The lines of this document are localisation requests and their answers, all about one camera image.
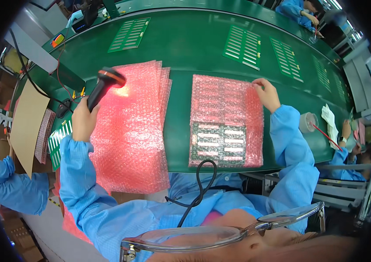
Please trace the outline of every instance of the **workbench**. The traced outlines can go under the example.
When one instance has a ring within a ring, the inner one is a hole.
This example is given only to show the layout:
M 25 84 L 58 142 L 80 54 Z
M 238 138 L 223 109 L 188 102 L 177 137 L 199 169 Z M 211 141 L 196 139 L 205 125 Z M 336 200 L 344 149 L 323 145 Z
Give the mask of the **workbench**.
M 119 12 L 126 13 L 112 18 L 80 34 L 71 33 L 60 62 L 86 81 L 86 94 L 95 87 L 97 72 L 103 66 L 111 67 L 131 63 L 162 60 L 164 67 L 171 67 L 172 89 L 164 125 L 164 143 L 169 172 L 194 172 L 188 167 L 190 144 L 190 110 L 193 74 L 209 75 L 249 81 L 256 78 L 268 79 L 276 88 L 280 102 L 290 105 L 300 113 L 315 113 L 319 128 L 326 131 L 326 122 L 320 117 L 326 103 L 335 114 L 339 130 L 343 120 L 348 118 L 351 101 L 348 98 L 344 73 L 339 56 L 322 40 L 312 44 L 312 33 L 268 8 L 249 1 L 153 1 L 135 0 L 117 3 Z M 136 49 L 107 53 L 110 43 L 125 21 L 151 17 L 145 34 Z M 260 70 L 222 56 L 230 26 L 238 26 L 261 36 Z M 270 38 L 282 41 L 292 47 L 300 65 L 303 82 L 281 73 Z M 52 50 L 46 44 L 44 49 L 57 58 L 63 45 Z M 329 86 L 320 81 L 315 66 L 320 62 L 328 75 Z M 68 93 L 54 78 L 38 66 L 29 71 L 36 84 L 49 95 L 64 100 Z M 339 79 L 343 85 L 337 85 Z M 15 97 L 19 96 L 25 84 L 24 77 Z M 50 102 L 49 108 L 56 110 L 57 102 Z M 56 118 L 53 130 L 59 128 L 65 118 Z M 264 109 L 264 165 L 260 168 L 219 168 L 220 172 L 246 172 L 278 169 L 274 160 L 273 144 L 270 139 L 270 112 Z M 315 162 L 331 160 L 334 150 L 320 132 L 304 134 L 315 158 Z

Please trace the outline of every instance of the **white cloth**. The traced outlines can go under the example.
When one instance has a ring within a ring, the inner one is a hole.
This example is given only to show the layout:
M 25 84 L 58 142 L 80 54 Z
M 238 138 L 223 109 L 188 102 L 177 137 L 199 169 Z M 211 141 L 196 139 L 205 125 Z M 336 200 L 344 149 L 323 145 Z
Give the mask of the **white cloth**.
M 328 123 L 328 126 L 327 126 L 327 131 L 328 131 L 328 136 L 336 143 L 338 144 L 338 129 L 336 128 L 335 126 L 335 116 L 334 116 L 334 113 L 330 110 L 330 108 L 328 107 L 328 104 L 325 104 L 324 107 L 322 107 L 322 113 L 321 113 L 321 117 L 324 118 L 324 120 Z M 338 149 L 337 146 L 335 146 L 335 144 L 331 141 L 330 142 L 330 146 L 334 149 Z

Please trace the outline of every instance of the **circuit board in bubble wrap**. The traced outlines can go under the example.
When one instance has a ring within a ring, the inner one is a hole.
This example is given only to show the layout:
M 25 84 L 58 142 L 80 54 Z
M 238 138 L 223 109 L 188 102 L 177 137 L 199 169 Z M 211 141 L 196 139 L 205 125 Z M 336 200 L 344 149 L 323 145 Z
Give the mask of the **circuit board in bubble wrap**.
M 242 166 L 246 159 L 246 127 L 194 122 L 189 165 L 210 159 L 218 166 Z

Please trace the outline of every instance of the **floor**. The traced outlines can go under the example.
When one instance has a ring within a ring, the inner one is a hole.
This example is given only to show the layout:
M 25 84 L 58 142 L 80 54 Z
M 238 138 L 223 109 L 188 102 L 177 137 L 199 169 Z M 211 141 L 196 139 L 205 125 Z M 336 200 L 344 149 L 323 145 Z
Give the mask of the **floor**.
M 167 191 L 146 195 L 145 199 L 164 202 Z M 52 200 L 58 203 L 56 196 Z M 38 244 L 50 262 L 104 262 L 105 259 L 91 244 L 62 230 L 63 217 L 60 207 L 48 201 L 41 216 L 21 214 L 34 233 Z

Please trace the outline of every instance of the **worker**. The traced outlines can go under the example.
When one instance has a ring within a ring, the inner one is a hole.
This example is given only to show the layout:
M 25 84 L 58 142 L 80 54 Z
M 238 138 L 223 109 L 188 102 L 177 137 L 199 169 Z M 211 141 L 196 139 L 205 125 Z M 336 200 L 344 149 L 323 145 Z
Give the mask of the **worker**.
M 52 197 L 55 173 L 16 174 L 14 149 L 10 143 L 10 154 L 0 160 L 0 204 L 17 212 L 41 215 L 47 199 Z
M 266 79 L 253 81 L 262 104 L 271 112 L 270 136 L 276 162 L 285 166 L 279 172 L 280 181 L 269 197 L 245 195 L 242 179 L 237 173 L 217 174 L 212 186 L 229 186 L 237 190 L 208 190 L 199 205 L 191 208 L 183 227 L 234 226 L 245 228 L 257 218 L 290 208 L 310 205 L 319 171 L 314 167 L 314 157 L 299 131 L 300 113 L 293 107 L 281 105 L 276 88 Z M 88 157 L 93 152 L 89 141 L 99 110 L 90 113 L 83 98 L 72 115 L 72 136 L 61 141 L 60 197 L 73 214 L 76 226 L 89 238 L 101 254 L 111 262 L 120 261 L 120 244 L 123 238 L 136 237 L 148 231 L 148 240 L 164 239 L 159 229 L 176 228 L 186 207 L 173 202 L 131 200 L 118 204 L 102 186 L 96 183 L 94 165 Z M 200 174 L 203 187 L 213 174 Z M 191 174 L 170 173 L 168 195 L 182 203 L 190 204 L 199 196 L 197 179 Z M 238 243 L 222 248 L 186 253 L 136 253 L 133 262 L 156 261 L 269 261 L 286 258 L 286 261 L 340 261 L 353 249 L 356 241 L 337 236 L 320 236 L 306 233 L 307 220 L 288 225 L 287 228 L 267 230 L 253 234 Z M 216 241 L 216 236 L 193 239 L 196 242 Z M 180 241 L 173 237 L 169 241 Z
M 318 19 L 314 13 L 324 10 L 319 0 L 283 0 L 279 6 L 276 7 L 276 12 L 291 18 L 296 23 L 306 27 L 314 33 L 315 27 L 319 24 Z M 317 31 L 317 36 L 323 38 L 322 34 Z
M 351 153 L 345 148 L 347 139 L 351 134 L 350 121 L 345 120 L 343 123 L 342 136 L 340 137 L 340 142 L 338 146 L 343 150 L 336 149 L 333 159 L 329 162 L 329 165 L 344 165 L 345 160 L 347 159 L 347 165 L 353 164 L 371 164 L 371 144 L 367 146 L 366 152 L 361 153 L 361 146 L 356 144 L 352 149 Z M 369 181 L 371 176 L 371 169 L 365 169 L 362 171 L 356 170 L 344 170 L 336 169 L 332 171 L 323 171 L 320 174 L 321 178 L 330 178 L 338 180 L 354 180 L 354 181 Z

